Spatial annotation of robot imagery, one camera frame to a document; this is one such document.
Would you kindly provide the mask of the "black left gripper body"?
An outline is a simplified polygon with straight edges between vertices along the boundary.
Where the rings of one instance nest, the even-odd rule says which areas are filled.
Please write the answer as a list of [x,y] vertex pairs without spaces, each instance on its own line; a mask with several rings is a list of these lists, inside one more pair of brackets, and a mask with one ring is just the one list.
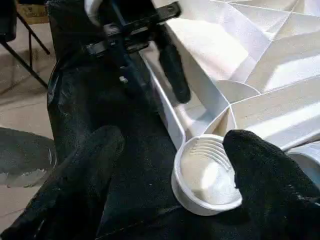
[[160,7],[153,3],[86,3],[84,10],[103,31],[107,46],[119,45],[129,53],[148,47],[159,35],[159,26],[182,13],[178,3]]

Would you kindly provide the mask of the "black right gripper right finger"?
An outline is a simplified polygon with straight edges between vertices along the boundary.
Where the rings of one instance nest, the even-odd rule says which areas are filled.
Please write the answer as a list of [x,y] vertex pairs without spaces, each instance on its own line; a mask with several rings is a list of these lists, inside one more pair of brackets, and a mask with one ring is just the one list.
[[230,130],[222,144],[262,240],[320,238],[320,190],[293,159],[248,130]]

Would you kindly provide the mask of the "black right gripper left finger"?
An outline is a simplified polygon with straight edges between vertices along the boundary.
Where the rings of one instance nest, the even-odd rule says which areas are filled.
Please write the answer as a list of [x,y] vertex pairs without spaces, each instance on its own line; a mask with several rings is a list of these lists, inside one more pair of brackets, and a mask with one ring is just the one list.
[[125,140],[107,125],[52,171],[21,215],[4,231],[6,240],[93,240]]

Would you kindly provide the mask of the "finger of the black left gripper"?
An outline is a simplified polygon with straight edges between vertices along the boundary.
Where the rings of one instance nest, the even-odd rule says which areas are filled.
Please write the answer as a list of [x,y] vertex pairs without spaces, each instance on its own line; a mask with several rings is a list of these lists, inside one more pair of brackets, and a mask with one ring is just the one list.
[[176,46],[167,45],[161,49],[159,51],[159,62],[178,102],[188,103],[191,99],[191,91]]
[[150,73],[138,52],[116,49],[117,64],[127,93],[142,100],[151,99]]

